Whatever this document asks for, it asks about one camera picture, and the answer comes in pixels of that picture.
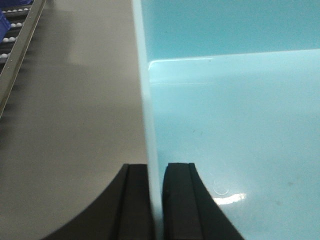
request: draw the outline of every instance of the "blue crate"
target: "blue crate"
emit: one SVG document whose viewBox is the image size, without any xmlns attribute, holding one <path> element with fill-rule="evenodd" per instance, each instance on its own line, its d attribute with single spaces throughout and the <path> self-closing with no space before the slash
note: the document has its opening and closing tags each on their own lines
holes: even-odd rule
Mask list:
<svg viewBox="0 0 320 240">
<path fill-rule="evenodd" d="M 32 0 L 0 0 L 0 8 L 30 4 Z"/>
<path fill-rule="evenodd" d="M 319 0 L 133 3 L 156 218 L 195 163 L 244 239 L 320 239 Z"/>
<path fill-rule="evenodd" d="M 10 22 L 6 19 L 5 15 L 0 10 L 0 40 L 1 41 L 9 29 L 10 29 Z"/>
</svg>

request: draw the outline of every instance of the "gray surface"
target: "gray surface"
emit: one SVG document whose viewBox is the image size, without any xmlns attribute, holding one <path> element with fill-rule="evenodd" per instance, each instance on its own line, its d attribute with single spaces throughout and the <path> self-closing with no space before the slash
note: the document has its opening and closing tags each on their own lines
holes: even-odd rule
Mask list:
<svg viewBox="0 0 320 240">
<path fill-rule="evenodd" d="M 128 0 L 48 0 L 0 120 L 0 239 L 35 240 L 145 163 Z"/>
</svg>

